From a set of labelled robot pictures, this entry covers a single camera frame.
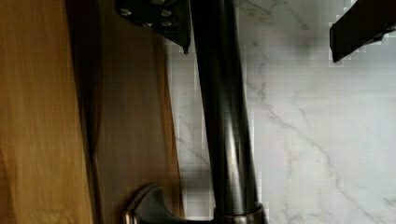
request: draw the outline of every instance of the wooden panel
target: wooden panel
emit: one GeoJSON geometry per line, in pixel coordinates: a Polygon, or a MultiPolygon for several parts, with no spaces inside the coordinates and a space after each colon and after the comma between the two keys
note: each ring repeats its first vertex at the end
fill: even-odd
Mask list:
{"type": "Polygon", "coordinates": [[[63,0],[2,0],[0,68],[0,148],[17,223],[92,223],[63,0]]]}
{"type": "Polygon", "coordinates": [[[163,42],[116,15],[112,0],[88,1],[88,11],[77,0],[68,8],[100,220],[120,223],[150,183],[183,216],[163,42]]]}
{"type": "Polygon", "coordinates": [[[3,153],[0,150],[0,223],[15,224],[15,214],[9,194],[9,184],[3,153]]]}

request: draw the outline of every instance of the marble backsplash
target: marble backsplash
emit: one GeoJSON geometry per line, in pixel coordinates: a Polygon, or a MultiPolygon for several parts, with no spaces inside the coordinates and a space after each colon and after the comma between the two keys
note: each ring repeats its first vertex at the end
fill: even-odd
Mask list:
{"type": "MultiPolygon", "coordinates": [[[[396,223],[396,34],[333,63],[344,0],[235,1],[261,203],[270,224],[396,223]]],[[[166,42],[186,217],[215,206],[194,45],[166,42]]]]}

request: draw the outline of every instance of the faucet base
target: faucet base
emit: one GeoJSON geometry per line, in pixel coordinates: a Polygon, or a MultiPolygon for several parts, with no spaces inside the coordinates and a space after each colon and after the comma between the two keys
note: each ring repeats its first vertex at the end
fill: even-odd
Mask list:
{"type": "Polygon", "coordinates": [[[254,213],[239,216],[226,216],[215,210],[214,218],[208,221],[176,217],[166,209],[163,190],[158,184],[147,186],[134,196],[122,221],[123,224],[267,224],[261,204],[254,213]]]}

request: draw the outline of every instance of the gooseneck faucet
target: gooseneck faucet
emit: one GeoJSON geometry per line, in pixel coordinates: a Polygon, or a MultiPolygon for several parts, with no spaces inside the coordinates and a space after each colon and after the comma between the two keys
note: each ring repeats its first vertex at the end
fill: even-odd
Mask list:
{"type": "MultiPolygon", "coordinates": [[[[176,1],[170,2],[169,5],[163,2],[167,11],[171,11],[176,1]]],[[[180,4],[189,6],[187,1],[180,4]]],[[[190,4],[216,201],[214,219],[193,221],[173,216],[165,208],[161,188],[151,185],[134,196],[123,220],[128,224],[266,223],[257,196],[233,0],[190,0],[190,4]]],[[[125,12],[128,6],[121,3],[116,9],[121,16],[128,17],[133,14],[125,12]]],[[[174,8],[182,18],[181,7],[174,8]]],[[[138,23],[134,18],[127,19],[138,23]]],[[[177,26],[177,19],[166,24],[172,22],[179,33],[189,31],[189,26],[182,28],[181,21],[177,26]]],[[[170,29],[160,26],[158,32],[169,37],[170,29]]],[[[190,44],[189,37],[174,35],[170,39],[185,50],[186,40],[190,44]]]]}

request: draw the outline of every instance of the screw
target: screw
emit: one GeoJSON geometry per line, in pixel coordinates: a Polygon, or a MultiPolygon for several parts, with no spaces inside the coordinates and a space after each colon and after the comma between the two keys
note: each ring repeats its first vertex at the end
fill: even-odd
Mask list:
{"type": "Polygon", "coordinates": [[[148,28],[148,27],[152,26],[152,23],[151,22],[145,22],[145,23],[142,24],[142,26],[145,27],[145,28],[148,28]]]}
{"type": "Polygon", "coordinates": [[[171,25],[172,25],[172,22],[170,22],[170,21],[163,21],[163,22],[161,22],[161,25],[162,25],[162,26],[168,27],[168,26],[171,26],[171,25]]]}
{"type": "Polygon", "coordinates": [[[168,17],[170,15],[172,15],[172,12],[166,9],[161,10],[161,15],[164,17],[168,17]]]}
{"type": "Polygon", "coordinates": [[[121,16],[130,16],[132,14],[132,11],[126,8],[120,8],[120,14],[121,16]]]}

